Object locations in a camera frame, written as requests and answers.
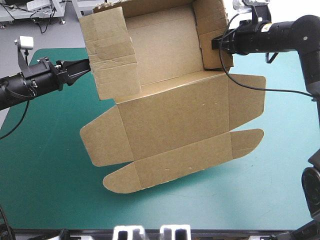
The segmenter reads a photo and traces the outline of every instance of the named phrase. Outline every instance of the box side panel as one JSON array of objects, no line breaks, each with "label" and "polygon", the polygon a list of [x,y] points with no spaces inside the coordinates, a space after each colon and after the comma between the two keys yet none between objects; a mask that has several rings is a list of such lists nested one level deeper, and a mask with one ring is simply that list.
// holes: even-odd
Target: box side panel
[{"label": "box side panel", "polygon": [[137,60],[122,8],[79,19],[99,98],[140,92]]},{"label": "box side panel", "polygon": [[95,166],[108,166],[133,160],[117,106],[84,126],[80,136]]},{"label": "box side panel", "polygon": [[93,12],[98,13],[112,8],[123,7],[124,17],[131,18],[187,5],[192,2],[193,0],[127,0],[100,4],[93,9]]},{"label": "box side panel", "polygon": [[204,69],[191,5],[126,18],[141,85]]},{"label": "box side panel", "polygon": [[135,160],[229,131],[228,81],[184,85],[118,105]]},{"label": "box side panel", "polygon": [[[211,40],[222,35],[227,26],[227,16],[223,0],[196,0],[193,3],[193,9],[204,68],[221,68],[219,51],[212,50]],[[227,67],[233,66],[231,55],[224,53],[223,59]]]},{"label": "box side panel", "polygon": [[[253,151],[262,139],[261,132],[227,132],[135,161],[106,176],[103,185],[116,193],[132,193],[214,167]],[[129,173],[134,175],[130,176],[133,184],[126,179]]]},{"label": "box side panel", "polygon": [[[263,76],[232,75],[237,81],[257,88],[266,87]],[[259,117],[264,112],[265,91],[251,90],[229,82],[229,129],[235,129],[250,120]]]}]

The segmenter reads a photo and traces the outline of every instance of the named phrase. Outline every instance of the cardboard corner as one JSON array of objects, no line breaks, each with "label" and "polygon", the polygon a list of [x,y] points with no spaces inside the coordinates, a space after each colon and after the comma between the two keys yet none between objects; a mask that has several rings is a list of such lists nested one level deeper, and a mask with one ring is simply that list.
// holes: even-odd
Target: cardboard corner
[{"label": "cardboard corner", "polygon": [[133,161],[118,106],[114,106],[80,130],[92,164],[97,167]]}]

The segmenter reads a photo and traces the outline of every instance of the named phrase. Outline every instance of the metal bracket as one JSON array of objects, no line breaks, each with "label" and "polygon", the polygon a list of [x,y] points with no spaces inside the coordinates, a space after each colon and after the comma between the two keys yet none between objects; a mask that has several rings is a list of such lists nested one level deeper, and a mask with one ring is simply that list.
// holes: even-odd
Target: metal bracket
[{"label": "metal bracket", "polygon": [[112,240],[149,240],[143,226],[116,226]]},{"label": "metal bracket", "polygon": [[160,240],[191,240],[190,225],[163,225]]}]

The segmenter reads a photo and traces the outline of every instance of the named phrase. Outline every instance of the cardboard flap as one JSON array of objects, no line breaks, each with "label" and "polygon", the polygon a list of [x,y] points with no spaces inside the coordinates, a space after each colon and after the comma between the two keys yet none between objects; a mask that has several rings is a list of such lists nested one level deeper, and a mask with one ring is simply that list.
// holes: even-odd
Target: cardboard flap
[{"label": "cardboard flap", "polygon": [[[265,88],[266,78],[263,76],[232,75],[238,82],[256,87]],[[265,108],[265,91],[251,90],[229,82],[229,129],[235,129],[257,117]]]},{"label": "cardboard flap", "polygon": [[137,59],[122,8],[79,21],[100,100],[139,93]]},{"label": "cardboard flap", "polygon": [[[221,62],[219,51],[212,50],[211,40],[221,36],[227,27],[227,16],[223,0],[196,0],[193,9],[197,24],[203,66],[205,69],[219,69]],[[233,66],[233,58],[223,52],[224,63]]]},{"label": "cardboard flap", "polygon": [[105,2],[93,9],[94,13],[123,7],[125,18],[136,17],[144,14],[155,13],[192,3],[193,0],[121,0],[119,2]]},{"label": "cardboard flap", "polygon": [[103,185],[122,194],[150,188],[242,157],[262,137],[261,129],[227,132],[130,163],[106,176]]},{"label": "cardboard flap", "polygon": [[80,136],[93,165],[97,167],[133,160],[118,106],[84,126]]}]

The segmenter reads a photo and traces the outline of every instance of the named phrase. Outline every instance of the green table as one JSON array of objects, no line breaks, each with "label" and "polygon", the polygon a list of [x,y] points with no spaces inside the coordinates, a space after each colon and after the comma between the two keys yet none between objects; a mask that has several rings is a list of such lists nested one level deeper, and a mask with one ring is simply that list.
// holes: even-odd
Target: green table
[{"label": "green table", "polygon": [[[84,48],[41,49],[32,63],[44,56],[72,61],[87,53]],[[235,65],[234,73],[267,76],[269,87],[304,90],[295,53],[280,55],[273,66],[265,65],[260,54],[236,56]],[[31,101],[22,125],[0,141],[0,203],[13,227],[294,229],[310,220],[300,177],[319,147],[319,131],[316,107],[307,97],[266,95],[262,117],[239,128],[265,131],[251,154],[132,194],[103,187],[104,176],[124,164],[93,166],[79,134],[113,105],[112,99],[99,101],[91,73]],[[10,109],[1,135],[18,122],[24,107]]]}]

